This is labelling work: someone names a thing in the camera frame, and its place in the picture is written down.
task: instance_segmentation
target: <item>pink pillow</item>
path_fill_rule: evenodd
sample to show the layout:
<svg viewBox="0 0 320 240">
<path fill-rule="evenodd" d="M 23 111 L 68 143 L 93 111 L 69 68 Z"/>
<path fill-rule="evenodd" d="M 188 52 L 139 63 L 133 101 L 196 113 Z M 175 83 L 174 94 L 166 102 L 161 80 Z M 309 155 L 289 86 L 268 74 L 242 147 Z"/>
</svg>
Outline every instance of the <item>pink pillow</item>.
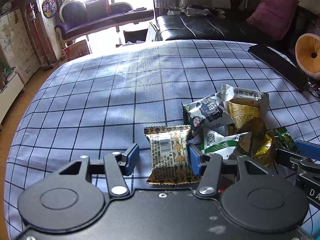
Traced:
<svg viewBox="0 0 320 240">
<path fill-rule="evenodd" d="M 298 4 L 298 0 L 261 0 L 247 23 L 280 41 L 290 28 Z"/>
</svg>

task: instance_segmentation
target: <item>barcode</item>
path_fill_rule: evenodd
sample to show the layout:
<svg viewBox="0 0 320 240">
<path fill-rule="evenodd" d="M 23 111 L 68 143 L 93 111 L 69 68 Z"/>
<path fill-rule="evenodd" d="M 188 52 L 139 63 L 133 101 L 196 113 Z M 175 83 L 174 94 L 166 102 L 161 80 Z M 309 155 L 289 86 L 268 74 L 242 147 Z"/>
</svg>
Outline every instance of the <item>barcode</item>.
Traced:
<svg viewBox="0 0 320 240">
<path fill-rule="evenodd" d="M 160 139 L 160 152 L 161 155 L 170 154 L 170 139 Z"/>
</svg>

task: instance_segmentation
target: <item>black cushion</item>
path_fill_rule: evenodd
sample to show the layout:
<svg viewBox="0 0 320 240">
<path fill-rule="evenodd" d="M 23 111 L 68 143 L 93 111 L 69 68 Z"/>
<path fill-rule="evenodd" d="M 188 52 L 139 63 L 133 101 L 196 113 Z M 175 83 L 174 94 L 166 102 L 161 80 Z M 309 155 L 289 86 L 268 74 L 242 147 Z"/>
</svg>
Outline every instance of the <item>black cushion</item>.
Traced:
<svg viewBox="0 0 320 240">
<path fill-rule="evenodd" d="M 244 21 L 216 19 L 213 16 L 188 17 L 185 14 L 160 16 L 156 20 L 160 38 L 168 40 L 219 40 L 251 43 L 268 42 L 272 39 Z"/>
<path fill-rule="evenodd" d="M 160 16 L 156 22 L 160 39 L 168 40 L 220 40 L 260 43 L 290 56 L 298 38 L 315 25 L 318 16 L 298 6 L 291 27 L 281 41 L 274 41 L 268 34 L 246 23 L 251 11 L 225 10 L 225 19 L 214 16 L 188 17 L 185 14 Z"/>
</svg>

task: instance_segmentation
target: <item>yellow plush toy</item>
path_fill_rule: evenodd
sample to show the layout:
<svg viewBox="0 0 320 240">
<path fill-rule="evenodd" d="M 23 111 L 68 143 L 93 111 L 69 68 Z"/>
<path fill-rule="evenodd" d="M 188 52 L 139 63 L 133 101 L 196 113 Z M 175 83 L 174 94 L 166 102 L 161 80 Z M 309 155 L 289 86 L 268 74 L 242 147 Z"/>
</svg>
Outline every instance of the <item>yellow plush toy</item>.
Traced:
<svg viewBox="0 0 320 240">
<path fill-rule="evenodd" d="M 296 59 L 308 76 L 320 80 L 320 37 L 312 33 L 302 35 L 296 44 Z"/>
</svg>

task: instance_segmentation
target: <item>grid pattern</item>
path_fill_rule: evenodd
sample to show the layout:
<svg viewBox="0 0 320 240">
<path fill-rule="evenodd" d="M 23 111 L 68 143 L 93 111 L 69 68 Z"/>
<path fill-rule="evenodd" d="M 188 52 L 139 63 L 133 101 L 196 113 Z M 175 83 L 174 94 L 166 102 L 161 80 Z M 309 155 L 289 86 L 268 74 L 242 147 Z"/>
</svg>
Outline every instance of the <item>grid pattern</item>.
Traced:
<svg viewBox="0 0 320 240">
<path fill-rule="evenodd" d="M 250 55 L 250 45 L 145 43 L 101 57 L 81 57 L 53 72 L 24 113 L 7 160 L 4 210 L 10 238 L 24 228 L 17 211 L 23 190 L 81 155 L 100 159 L 138 143 L 140 162 L 125 181 L 131 190 L 153 187 L 146 184 L 151 156 L 144 127 L 182 124 L 181 102 L 216 93 L 223 83 L 268 92 L 267 128 L 286 126 L 294 140 L 320 144 L 319 101 L 308 92 L 299 93 Z M 294 179 L 292 171 L 278 165 L 274 169 Z M 93 176 L 93 184 L 106 191 L 103 175 Z M 310 206 L 303 225 L 309 233 L 320 228 L 319 214 Z"/>
</svg>

